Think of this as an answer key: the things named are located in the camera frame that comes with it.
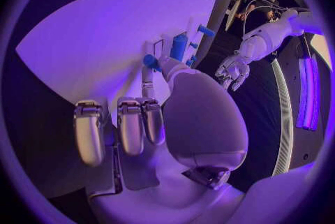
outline humanoid robot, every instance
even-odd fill
[[[111,122],[105,123],[104,101],[79,102],[76,140],[82,160],[94,166],[86,190],[97,218],[102,223],[228,221],[244,198],[227,180],[247,155],[248,134],[226,90],[244,82],[250,62],[303,31],[322,33],[310,12],[289,9],[278,21],[245,34],[240,49],[216,72],[223,87],[173,58],[149,56],[144,76],[150,68],[161,70],[171,96],[162,110],[146,87],[142,98],[120,98],[113,134],[106,131]]]

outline mechanical hand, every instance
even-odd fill
[[[224,89],[228,89],[232,82],[232,89],[236,91],[249,76],[250,68],[246,59],[238,51],[232,56],[225,58],[215,76],[219,79]]]

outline blue object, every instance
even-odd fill
[[[210,30],[209,28],[206,28],[203,25],[199,26],[198,31],[204,33],[205,35],[207,35],[209,37],[214,37],[215,36],[215,32],[213,30]]]
[[[184,52],[187,44],[187,36],[185,34],[180,34],[173,38],[172,49],[170,52],[170,57],[182,61]]]
[[[195,44],[195,43],[193,43],[193,42],[190,42],[190,46],[192,46],[193,48],[196,49],[196,48],[198,48],[199,45],[198,45],[198,44]]]
[[[186,66],[191,66],[193,64],[193,60],[187,60],[186,61]]]
[[[146,55],[143,58],[143,64],[147,66],[148,68],[155,69],[159,72],[162,72],[162,69],[158,64],[157,58],[155,58],[153,55]]]

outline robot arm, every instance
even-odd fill
[[[278,21],[266,23],[245,34],[240,49],[222,61],[215,76],[225,89],[234,82],[232,89],[235,91],[248,77],[250,62],[260,60],[277,50],[284,38],[300,36],[304,31],[322,34],[310,12],[287,10]]]

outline purple light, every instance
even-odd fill
[[[319,73],[315,55],[299,59],[300,105],[296,127],[315,131],[319,117]]]

